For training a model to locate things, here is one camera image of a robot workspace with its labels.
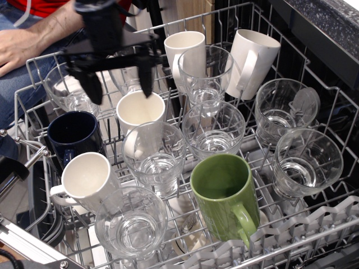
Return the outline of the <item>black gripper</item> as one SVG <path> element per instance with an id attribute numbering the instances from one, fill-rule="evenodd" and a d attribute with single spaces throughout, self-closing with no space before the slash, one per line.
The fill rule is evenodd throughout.
<path id="1" fill-rule="evenodd" d="M 88 38 L 63 51 L 67 70 L 77 79 L 90 100 L 102 104 L 102 85 L 95 72 L 138 67 L 142 91 L 153 91 L 152 68 L 163 63 L 157 52 L 157 34 L 134 33 L 123 28 L 121 15 L 131 17 L 117 1 L 76 1 Z"/>

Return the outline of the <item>person's forearm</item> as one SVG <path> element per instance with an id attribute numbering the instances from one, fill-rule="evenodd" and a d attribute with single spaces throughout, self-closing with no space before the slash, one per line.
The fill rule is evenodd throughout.
<path id="1" fill-rule="evenodd" d="M 84 27 L 81 15 L 75 11 L 75 1 L 68 1 L 58 10 L 28 28 L 35 49 L 43 52 L 55 42 Z"/>

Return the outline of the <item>person's hand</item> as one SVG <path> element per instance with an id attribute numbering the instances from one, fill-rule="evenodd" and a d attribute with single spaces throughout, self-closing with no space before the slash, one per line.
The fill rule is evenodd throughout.
<path id="1" fill-rule="evenodd" d="M 29 29 L 1 30 L 1 77 L 22 67 L 43 51 L 38 33 Z"/>

